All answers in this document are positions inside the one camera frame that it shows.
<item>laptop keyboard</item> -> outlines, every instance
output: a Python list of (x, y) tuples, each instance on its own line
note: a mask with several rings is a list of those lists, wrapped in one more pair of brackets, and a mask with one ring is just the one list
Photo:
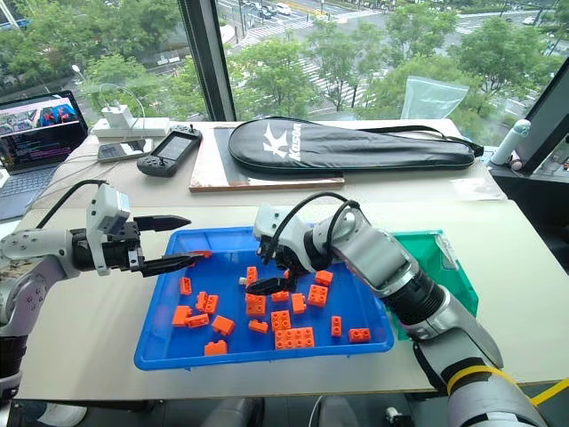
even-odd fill
[(44, 189), (50, 182), (54, 172), (55, 168), (49, 168), (12, 175), (0, 189), (0, 197)]

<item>black cable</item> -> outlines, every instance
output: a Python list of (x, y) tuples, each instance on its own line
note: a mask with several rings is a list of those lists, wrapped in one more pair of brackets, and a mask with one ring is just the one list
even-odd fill
[(358, 203), (358, 202), (356, 202), (355, 200), (346, 200), (346, 201), (345, 201), (344, 203), (342, 203), (341, 206), (336, 210), (334, 216), (332, 217), (332, 220), (330, 221), (330, 226), (328, 227), (328, 232), (326, 233), (326, 242), (325, 242), (325, 247), (326, 247), (326, 266), (330, 265), (330, 263), (332, 262), (332, 258), (333, 258), (333, 253), (332, 253), (332, 234), (333, 234), (333, 232), (334, 232), (334, 228), (336, 227), (336, 222), (337, 222), (338, 219), (340, 218), (340, 215), (342, 214), (342, 212), (344, 212), (344, 209), (346, 209), (348, 206), (359, 210), (359, 203)]
[(270, 242), (268, 244), (267, 252), (265, 253), (265, 256), (263, 257), (263, 264), (267, 264), (270, 261), (270, 258), (273, 256), (273, 253), (276, 250), (276, 245), (278, 245), (278, 238), (280, 238), (281, 233), (283, 232), (285, 227), (288, 225), (289, 221), (293, 218), (293, 216), (296, 215), (300, 211), (300, 209), (302, 209), (302, 207), (304, 207), (305, 205), (310, 203), (312, 200), (316, 200), (317, 198), (321, 198), (321, 197), (335, 197), (335, 198), (341, 200), (342, 202), (348, 201), (344, 196), (341, 196), (340, 194), (334, 193), (332, 191), (322, 191), (320, 193), (316, 193), (316, 194), (313, 194), (312, 196), (306, 197), (299, 204), (297, 204), (291, 210), (291, 212), (289, 212), (285, 216), (283, 221), (280, 223), (280, 225), (276, 229), (275, 234), (273, 235), (273, 238), (270, 240)]
[(55, 213), (58, 211), (58, 209), (61, 207), (61, 205), (63, 205), (67, 201), (67, 199), (70, 198), (71, 195), (77, 191), (77, 189), (79, 189), (79, 188), (81, 188), (87, 184), (101, 185), (101, 184), (106, 184), (106, 183), (107, 182), (103, 181), (103, 180), (83, 180), (83, 181), (78, 182), (73, 187), (68, 189), (63, 196), (61, 196), (61, 198), (57, 201), (57, 203), (55, 205), (53, 205), (52, 209), (50, 209), (50, 211), (45, 215), (45, 217), (37, 224), (36, 228), (42, 229), (44, 227), (44, 225), (55, 215)]

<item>blue plastic tray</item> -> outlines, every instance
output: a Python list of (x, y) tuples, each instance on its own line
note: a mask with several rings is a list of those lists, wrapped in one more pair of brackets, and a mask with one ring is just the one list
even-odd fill
[[(260, 334), (248, 328), (252, 317), (245, 314), (244, 286), (238, 284), (238, 279), (245, 276), (246, 267), (252, 265), (257, 267), (260, 278), (282, 276), (283, 272), (273, 262), (266, 266), (261, 263), (260, 257), (255, 254), (258, 245), (251, 227), (181, 230), (172, 234), (167, 254), (211, 250), (213, 255), (197, 262), (192, 268), (158, 278), (134, 355), (134, 363), (138, 368), (191, 368), (326, 354), (349, 355), (387, 351), (393, 346), (394, 338), (383, 304), (343, 263), (337, 263), (328, 269), (334, 273), (334, 279), (323, 309), (309, 305), (306, 313), (294, 315), (290, 298), (287, 302), (272, 302), (270, 297), (267, 298), (266, 316), (254, 318), (270, 325), (271, 311), (289, 310), (293, 327), (312, 326), (314, 329), (314, 348), (275, 350), (275, 336), (270, 330), (268, 334)], [(192, 295), (180, 295), (179, 281), (182, 276), (191, 278)], [(301, 278), (297, 292), (302, 292), (308, 299), (308, 290), (313, 283), (314, 275)], [(189, 305), (194, 308), (199, 291), (220, 297), (215, 315), (220, 314), (236, 321), (231, 335), (223, 337), (213, 332), (211, 326), (172, 326), (176, 306)], [(342, 316), (340, 338), (332, 338), (330, 335), (331, 315)], [(350, 344), (348, 330), (353, 327), (369, 327), (372, 340), (369, 343)], [(228, 354), (204, 356), (204, 346), (219, 339), (228, 343)]]

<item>car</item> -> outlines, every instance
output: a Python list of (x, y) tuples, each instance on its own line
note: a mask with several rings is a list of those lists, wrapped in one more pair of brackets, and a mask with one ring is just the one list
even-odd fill
[(276, 4), (276, 11), (282, 13), (283, 15), (289, 16), (293, 11), (291, 11), (291, 6), (284, 3)]
[(259, 18), (264, 18), (265, 20), (270, 20), (273, 17), (273, 14), (268, 12), (265, 8), (262, 8), (259, 11)]
[(269, 8), (268, 6), (266, 6), (266, 5), (263, 5), (263, 11), (264, 11), (265, 13), (268, 13), (270, 16), (275, 16), (275, 15), (276, 15), (276, 12), (271, 11), (270, 8)]
[(263, 7), (266, 7), (269, 12), (271, 12), (273, 15), (276, 15), (276, 7), (272, 4), (263, 5)]

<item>kuson logo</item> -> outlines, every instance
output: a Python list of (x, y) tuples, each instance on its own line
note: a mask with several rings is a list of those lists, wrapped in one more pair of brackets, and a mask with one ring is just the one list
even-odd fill
[(270, 124), (267, 123), (267, 130), (263, 135), (267, 138), (268, 143), (263, 142), (263, 148), (265, 151), (269, 151), (273, 153), (275, 156), (279, 156), (281, 158), (285, 158), (286, 155), (298, 162), (301, 161), (301, 132), (302, 132), (302, 125), (300, 123), (293, 124), (293, 140), (291, 141), (291, 146), (288, 146), (288, 142), (286, 141), (286, 133), (284, 131), (281, 136), (278, 138), (270, 130)]

